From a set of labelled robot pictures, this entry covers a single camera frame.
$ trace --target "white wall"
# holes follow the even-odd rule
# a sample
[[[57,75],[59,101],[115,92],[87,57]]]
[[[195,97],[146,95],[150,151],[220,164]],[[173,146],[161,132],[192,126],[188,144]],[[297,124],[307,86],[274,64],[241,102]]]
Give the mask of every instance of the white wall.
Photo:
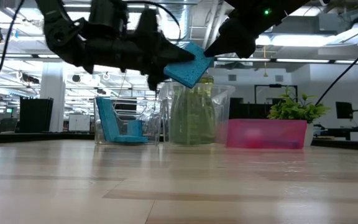
[[[330,84],[347,68],[348,65],[305,65],[293,72],[292,80],[298,85],[300,93],[321,96]],[[337,119],[336,101],[352,103],[353,109],[358,109],[358,66],[345,74],[324,97],[324,105],[331,108],[327,115],[316,120],[327,128],[340,126],[355,126],[348,119]],[[354,121],[358,124],[358,112],[354,113]],[[352,133],[353,141],[358,141],[358,133]]]
[[[269,68],[267,69],[268,77],[264,77],[265,70],[259,69],[233,69],[226,70],[223,68],[209,69],[208,75],[214,77],[215,84],[220,85],[233,85],[236,92],[232,95],[233,98],[243,98],[244,103],[254,103],[254,85],[269,85],[276,84],[275,76],[283,75],[284,82],[279,84],[291,85],[291,73],[287,73],[285,69]],[[237,75],[237,81],[229,81],[228,75]],[[266,98],[275,98],[278,95],[284,94],[284,88],[269,88],[258,87],[257,89],[257,102],[266,103]]]

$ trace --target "blue sponge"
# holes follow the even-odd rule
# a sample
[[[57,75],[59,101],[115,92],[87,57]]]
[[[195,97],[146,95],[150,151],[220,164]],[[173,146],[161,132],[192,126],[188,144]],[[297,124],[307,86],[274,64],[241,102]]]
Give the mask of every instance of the blue sponge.
[[[164,74],[180,82],[188,88],[193,88],[208,69],[213,57],[205,57],[204,49],[190,42],[185,50],[194,54],[196,58],[190,62],[173,63],[164,68]]]
[[[128,135],[142,137],[142,121],[128,121]]]
[[[137,136],[117,136],[114,142],[121,144],[145,144],[149,142],[149,139]]]
[[[115,138],[119,135],[119,129],[116,114],[112,108],[111,100],[97,97],[96,103],[98,104],[104,140],[114,141]]]

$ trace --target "pink container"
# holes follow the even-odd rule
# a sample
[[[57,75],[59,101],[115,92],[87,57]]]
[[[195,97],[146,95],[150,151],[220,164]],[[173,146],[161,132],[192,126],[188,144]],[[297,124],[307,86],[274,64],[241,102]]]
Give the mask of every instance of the pink container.
[[[231,119],[227,147],[247,149],[302,149],[306,121],[275,119]]]

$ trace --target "potted plant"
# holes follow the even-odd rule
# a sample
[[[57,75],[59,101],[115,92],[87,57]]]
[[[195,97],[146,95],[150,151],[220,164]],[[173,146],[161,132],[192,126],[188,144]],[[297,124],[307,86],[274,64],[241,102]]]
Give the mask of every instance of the potted plant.
[[[272,106],[269,119],[297,119],[305,120],[308,127],[305,134],[304,146],[310,146],[313,140],[313,121],[326,114],[330,108],[325,107],[322,103],[315,105],[310,102],[310,98],[316,96],[302,95],[302,99],[296,100],[296,96],[288,89],[285,89],[285,94],[280,95],[283,98],[281,102]]]

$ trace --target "white pillar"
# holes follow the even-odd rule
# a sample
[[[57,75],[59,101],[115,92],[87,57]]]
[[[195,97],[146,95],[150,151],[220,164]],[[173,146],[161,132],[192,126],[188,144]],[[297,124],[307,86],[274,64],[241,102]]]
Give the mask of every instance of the white pillar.
[[[49,131],[63,131],[65,112],[66,76],[62,62],[44,62],[42,70],[40,98],[53,98],[52,116]]]

